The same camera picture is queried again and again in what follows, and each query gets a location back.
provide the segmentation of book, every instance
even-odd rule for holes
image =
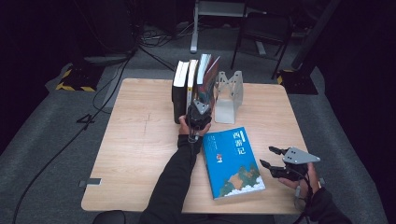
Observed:
[[[179,124],[178,118],[186,114],[187,103],[187,74],[189,62],[179,61],[172,84],[172,103],[174,106],[174,120]]]
[[[198,72],[197,72],[197,85],[202,85],[204,83],[204,75],[208,68],[209,63],[211,62],[212,55],[211,54],[201,54],[201,58],[199,60]]]
[[[194,88],[195,75],[196,75],[196,70],[198,67],[198,62],[199,62],[199,60],[197,60],[197,59],[190,60],[189,75],[188,75],[188,80],[187,80],[187,100],[186,100],[185,114],[187,114],[189,106],[193,99],[193,88]]]
[[[200,102],[210,105],[212,110],[215,104],[213,90],[219,74],[219,58],[220,56],[217,57],[216,60],[214,58],[210,58],[206,65],[207,68],[205,70],[202,83],[198,83],[197,80],[198,99]]]
[[[244,127],[205,134],[203,152],[214,200],[265,189]]]

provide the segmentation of person's arm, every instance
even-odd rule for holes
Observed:
[[[346,217],[332,201],[332,195],[325,188],[320,188],[318,183],[318,175],[315,171],[314,164],[309,162],[308,164],[308,175],[309,183],[311,185],[313,196],[311,205],[305,212],[311,219],[311,221],[317,221],[319,224],[327,223],[352,223],[348,217]],[[298,181],[291,181],[286,178],[279,178],[279,182],[284,185],[296,189],[299,186]],[[307,195],[308,186],[304,181],[301,181],[301,193],[300,196],[304,198]]]
[[[179,223],[181,210],[191,182],[191,172],[196,155],[201,150],[202,136],[207,133],[210,124],[200,131],[197,142],[190,143],[188,126],[184,117],[180,118],[180,130],[177,140],[177,152],[171,157],[161,173],[148,207],[140,216],[141,224]]]
[[[332,201],[332,195],[325,188],[319,189],[312,197],[311,206],[306,213],[311,221],[319,224],[352,223]]]

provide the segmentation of black sleeve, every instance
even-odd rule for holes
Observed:
[[[325,188],[319,189],[312,198],[310,208],[306,211],[311,221],[319,224],[327,223],[352,223],[332,201],[332,195]]]
[[[178,150],[163,169],[148,207],[140,216],[140,224],[180,223],[184,199],[190,187],[192,168],[202,145],[202,137],[194,144],[189,143],[188,137],[186,134],[178,136]]]

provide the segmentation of black book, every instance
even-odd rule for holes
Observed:
[[[178,62],[172,84],[172,102],[174,105],[174,120],[176,124],[180,123],[178,118],[186,114],[189,64],[190,62]]]

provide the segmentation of robotic hand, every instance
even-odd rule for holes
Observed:
[[[210,121],[212,120],[210,114],[211,109],[209,105],[194,100],[189,106],[186,116],[186,123],[191,129],[194,129],[195,131],[200,131],[206,126],[206,124],[210,123]]]
[[[269,147],[270,151],[277,155],[284,155],[283,162],[285,167],[272,166],[269,162],[260,160],[263,167],[270,170],[273,178],[284,177],[291,181],[297,181],[304,178],[308,172],[307,163],[320,161],[319,157],[304,152],[297,147],[289,147],[288,149],[279,149],[277,147]]]

